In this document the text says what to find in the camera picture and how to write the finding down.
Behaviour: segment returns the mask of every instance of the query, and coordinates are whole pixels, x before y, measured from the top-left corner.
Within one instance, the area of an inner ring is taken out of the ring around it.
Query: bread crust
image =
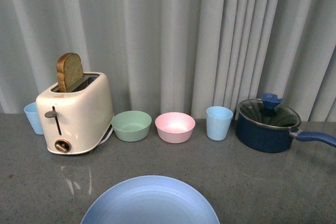
[[[81,61],[80,56],[74,52],[68,52],[64,55],[62,55],[58,61],[57,61],[57,81],[58,81],[58,86],[59,86],[59,91],[60,92],[67,92],[68,84],[66,83],[66,71],[65,71],[65,63],[66,60],[71,57],[71,56],[78,56],[79,61]],[[83,69],[80,63],[80,67],[81,67],[81,77],[84,76],[83,74]]]

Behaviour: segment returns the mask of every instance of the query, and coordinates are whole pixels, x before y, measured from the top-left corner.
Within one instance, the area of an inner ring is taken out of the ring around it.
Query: toast
[[[83,66],[78,54],[69,52],[58,59],[57,81],[60,92],[71,92],[83,77]]]

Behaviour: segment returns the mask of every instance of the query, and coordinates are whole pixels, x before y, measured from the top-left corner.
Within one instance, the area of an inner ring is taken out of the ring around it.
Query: plate
[[[103,193],[81,224],[219,224],[209,202],[196,189],[174,178],[141,176]]]

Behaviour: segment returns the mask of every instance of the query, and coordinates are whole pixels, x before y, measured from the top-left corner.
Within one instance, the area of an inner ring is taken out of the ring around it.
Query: toaster
[[[55,154],[89,152],[113,130],[110,86],[101,72],[84,72],[66,93],[55,83],[36,98],[36,107],[47,148]]]

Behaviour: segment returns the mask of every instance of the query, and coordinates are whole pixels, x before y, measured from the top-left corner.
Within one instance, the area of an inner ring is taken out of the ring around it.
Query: bowl
[[[184,113],[169,112],[159,115],[155,125],[159,137],[168,143],[179,144],[187,141],[195,127],[195,120]]]
[[[112,119],[112,127],[120,140],[136,142],[148,135],[152,118],[145,112],[131,110],[122,112]]]

